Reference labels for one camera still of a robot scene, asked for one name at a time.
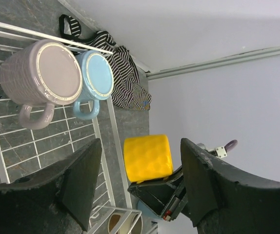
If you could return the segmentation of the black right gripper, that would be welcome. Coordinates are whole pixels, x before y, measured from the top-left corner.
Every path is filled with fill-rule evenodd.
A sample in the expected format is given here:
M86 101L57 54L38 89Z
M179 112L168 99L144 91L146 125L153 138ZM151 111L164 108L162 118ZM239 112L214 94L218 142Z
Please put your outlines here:
M185 214L188 203L182 168L167 178L133 182L128 192L141 200L155 215L172 221L180 213Z

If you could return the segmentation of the yellow plastic cup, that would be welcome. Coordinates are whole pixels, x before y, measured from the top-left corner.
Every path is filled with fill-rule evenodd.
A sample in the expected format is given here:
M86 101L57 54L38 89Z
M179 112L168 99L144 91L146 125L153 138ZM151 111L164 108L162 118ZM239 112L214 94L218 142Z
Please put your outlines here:
M127 177L132 183L168 177L174 172L167 135L125 139L123 159Z

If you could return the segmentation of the light blue textured mug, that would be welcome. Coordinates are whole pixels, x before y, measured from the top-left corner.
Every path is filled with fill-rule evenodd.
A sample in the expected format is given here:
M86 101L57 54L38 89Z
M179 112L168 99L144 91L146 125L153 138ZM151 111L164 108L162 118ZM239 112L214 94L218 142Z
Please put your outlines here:
M82 91L74 102L73 113L82 120L94 119L100 111L100 101L108 99L114 89L114 75L105 56L97 51L87 51L76 56L82 73ZM91 111L82 112L80 104L93 102Z

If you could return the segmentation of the lilac textured mug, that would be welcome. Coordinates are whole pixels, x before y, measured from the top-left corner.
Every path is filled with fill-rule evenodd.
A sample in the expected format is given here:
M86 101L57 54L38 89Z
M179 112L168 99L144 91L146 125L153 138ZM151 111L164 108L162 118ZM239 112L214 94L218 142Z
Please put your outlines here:
M83 80L73 53L60 42L43 39L2 63L0 84L22 106L20 125L38 130L52 121L55 106L72 104L79 97Z

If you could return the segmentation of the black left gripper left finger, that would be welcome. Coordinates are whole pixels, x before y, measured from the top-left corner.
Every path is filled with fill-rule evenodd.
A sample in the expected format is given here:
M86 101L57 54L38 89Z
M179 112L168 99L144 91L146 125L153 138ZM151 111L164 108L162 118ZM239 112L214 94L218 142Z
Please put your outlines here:
M87 232L101 154L96 138L35 173L0 183L0 234Z

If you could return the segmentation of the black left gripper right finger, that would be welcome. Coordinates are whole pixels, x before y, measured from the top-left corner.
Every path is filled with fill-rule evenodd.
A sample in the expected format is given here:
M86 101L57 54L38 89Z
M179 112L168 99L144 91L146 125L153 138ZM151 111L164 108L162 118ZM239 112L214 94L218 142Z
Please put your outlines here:
M200 234L280 234L280 182L180 142L190 220Z

